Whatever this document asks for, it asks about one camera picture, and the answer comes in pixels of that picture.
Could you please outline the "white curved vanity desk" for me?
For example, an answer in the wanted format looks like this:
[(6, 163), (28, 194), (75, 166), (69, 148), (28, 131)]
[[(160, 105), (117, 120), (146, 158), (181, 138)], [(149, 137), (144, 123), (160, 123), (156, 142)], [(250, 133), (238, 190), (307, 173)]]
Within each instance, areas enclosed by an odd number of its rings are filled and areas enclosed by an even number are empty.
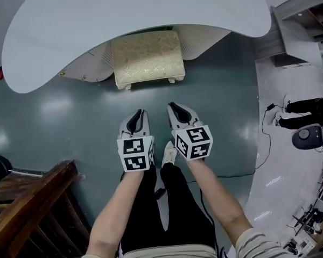
[(26, 94), (101, 44), (165, 26), (194, 60), (230, 32), (266, 35), (271, 17), (265, 0), (25, 0), (4, 38), (4, 79)]

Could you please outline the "black metal stand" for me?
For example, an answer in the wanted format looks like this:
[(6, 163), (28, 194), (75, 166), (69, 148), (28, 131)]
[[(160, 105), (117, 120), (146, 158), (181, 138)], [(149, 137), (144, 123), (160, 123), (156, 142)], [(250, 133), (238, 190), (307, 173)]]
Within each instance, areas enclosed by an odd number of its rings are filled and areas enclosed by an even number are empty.
[(302, 208), (303, 215), (301, 217), (292, 216), (296, 221), (294, 226), (289, 226), (295, 232), (295, 235), (298, 235), (301, 231), (305, 231), (307, 234), (322, 234), (321, 224), (323, 222), (323, 212), (310, 205), (310, 208), (305, 211)]

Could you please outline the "person's white right shoe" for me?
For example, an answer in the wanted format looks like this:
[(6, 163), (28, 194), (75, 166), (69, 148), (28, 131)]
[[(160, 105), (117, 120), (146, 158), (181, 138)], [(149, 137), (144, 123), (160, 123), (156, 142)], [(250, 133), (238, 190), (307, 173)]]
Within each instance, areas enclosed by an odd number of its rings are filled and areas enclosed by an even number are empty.
[(177, 157), (177, 149), (174, 147), (172, 141), (169, 141), (164, 149), (164, 156), (162, 159), (161, 167), (166, 166), (168, 163), (174, 165)]

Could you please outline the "person's left forearm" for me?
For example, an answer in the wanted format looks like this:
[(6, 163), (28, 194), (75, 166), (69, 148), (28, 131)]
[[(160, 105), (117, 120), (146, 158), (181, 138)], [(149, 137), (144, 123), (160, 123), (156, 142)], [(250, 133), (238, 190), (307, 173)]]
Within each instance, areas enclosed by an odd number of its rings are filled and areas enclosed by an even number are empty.
[(86, 255), (115, 258), (143, 175), (142, 171), (124, 175), (92, 226)]

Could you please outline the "person's right forearm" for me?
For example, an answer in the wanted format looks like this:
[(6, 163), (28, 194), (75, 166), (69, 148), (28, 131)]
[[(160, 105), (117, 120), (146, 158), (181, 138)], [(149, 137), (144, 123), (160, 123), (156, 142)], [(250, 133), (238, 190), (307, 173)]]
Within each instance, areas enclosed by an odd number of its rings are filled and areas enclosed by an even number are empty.
[(252, 225), (247, 220), (239, 202), (220, 183), (203, 160), (186, 162), (210, 208), (233, 245)]

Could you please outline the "cream cushioned stool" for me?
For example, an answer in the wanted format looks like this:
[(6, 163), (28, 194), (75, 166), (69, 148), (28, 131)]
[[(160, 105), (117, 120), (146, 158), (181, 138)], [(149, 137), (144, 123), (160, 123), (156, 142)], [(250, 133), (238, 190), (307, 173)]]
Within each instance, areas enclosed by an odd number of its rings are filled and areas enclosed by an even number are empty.
[(118, 89), (130, 90), (135, 83), (167, 79), (182, 81), (185, 67), (175, 31), (126, 35), (111, 42), (114, 76)]

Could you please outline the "dark wooden bed frame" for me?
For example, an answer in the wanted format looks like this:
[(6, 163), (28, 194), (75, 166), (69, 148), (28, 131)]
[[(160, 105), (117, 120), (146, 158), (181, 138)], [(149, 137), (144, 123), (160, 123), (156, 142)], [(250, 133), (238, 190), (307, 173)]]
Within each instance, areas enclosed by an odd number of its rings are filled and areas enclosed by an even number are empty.
[(74, 161), (0, 180), (0, 258), (80, 258), (90, 227), (72, 192)]

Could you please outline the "person's black trousers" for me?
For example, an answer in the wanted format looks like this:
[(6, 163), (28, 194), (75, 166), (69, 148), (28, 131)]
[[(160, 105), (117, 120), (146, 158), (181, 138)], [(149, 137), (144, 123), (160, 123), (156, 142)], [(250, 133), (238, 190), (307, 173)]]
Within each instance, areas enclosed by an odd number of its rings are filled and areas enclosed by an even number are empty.
[(215, 249), (214, 227), (197, 205), (179, 167), (166, 163), (160, 176), (167, 192), (168, 228), (162, 225), (155, 196), (154, 165), (144, 172), (121, 240), (123, 254), (152, 247), (205, 246)]

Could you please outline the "person's striped cream shirt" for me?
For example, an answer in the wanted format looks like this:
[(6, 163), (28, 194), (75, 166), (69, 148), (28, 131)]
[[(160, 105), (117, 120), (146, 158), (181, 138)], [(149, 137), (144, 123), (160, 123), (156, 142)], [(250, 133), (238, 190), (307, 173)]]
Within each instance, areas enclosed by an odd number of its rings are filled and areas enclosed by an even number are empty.
[[(254, 228), (243, 232), (235, 246), (236, 258), (294, 258), (294, 255)], [(130, 251), (123, 258), (218, 258), (205, 245), (152, 247)]]

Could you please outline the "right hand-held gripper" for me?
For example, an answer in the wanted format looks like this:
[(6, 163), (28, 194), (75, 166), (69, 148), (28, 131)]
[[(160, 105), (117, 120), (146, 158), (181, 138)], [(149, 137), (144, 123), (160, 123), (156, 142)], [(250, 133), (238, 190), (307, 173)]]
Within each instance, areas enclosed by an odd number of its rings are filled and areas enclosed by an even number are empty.
[(168, 103), (167, 113), (174, 137), (173, 145), (178, 153), (187, 161), (208, 157), (213, 137), (208, 125), (199, 120), (197, 113), (175, 102)]

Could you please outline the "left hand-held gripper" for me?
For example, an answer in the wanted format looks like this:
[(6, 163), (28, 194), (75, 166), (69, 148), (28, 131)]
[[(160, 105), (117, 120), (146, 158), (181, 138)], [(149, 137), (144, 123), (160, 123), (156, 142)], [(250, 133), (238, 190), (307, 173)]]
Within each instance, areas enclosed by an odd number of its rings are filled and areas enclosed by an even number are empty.
[(147, 111), (138, 109), (130, 113), (120, 124), (120, 137), (117, 147), (124, 171), (149, 170), (153, 160), (154, 137), (150, 135)]

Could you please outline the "grey wooden shelf unit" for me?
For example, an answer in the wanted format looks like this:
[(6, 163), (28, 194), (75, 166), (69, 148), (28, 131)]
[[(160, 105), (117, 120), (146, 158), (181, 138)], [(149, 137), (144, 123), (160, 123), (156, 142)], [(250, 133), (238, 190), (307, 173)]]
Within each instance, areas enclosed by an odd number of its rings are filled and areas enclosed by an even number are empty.
[(275, 67), (322, 68), (323, 0), (288, 0), (270, 11), (270, 31), (254, 39), (255, 59), (270, 59)]

